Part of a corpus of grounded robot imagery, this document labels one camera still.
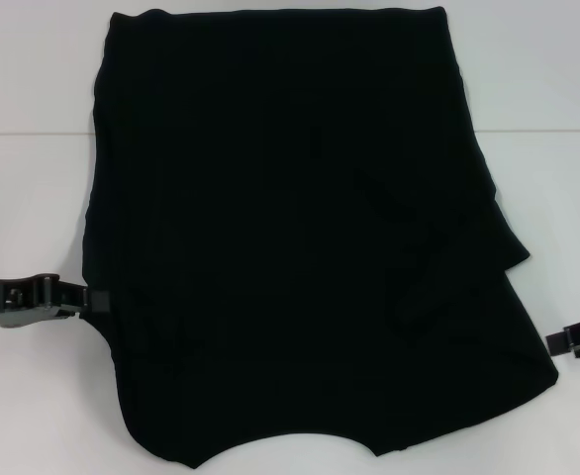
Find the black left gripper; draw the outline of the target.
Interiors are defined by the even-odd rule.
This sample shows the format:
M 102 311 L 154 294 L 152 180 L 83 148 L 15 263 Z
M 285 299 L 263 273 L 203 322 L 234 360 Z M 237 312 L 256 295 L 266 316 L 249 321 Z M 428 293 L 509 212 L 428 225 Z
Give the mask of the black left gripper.
M 17 314 L 18 318 L 24 318 L 28 312 L 49 309 L 54 310 L 55 318 L 81 313 L 109 314 L 110 293 L 60 281 L 51 274 L 0 279 L 0 317 Z

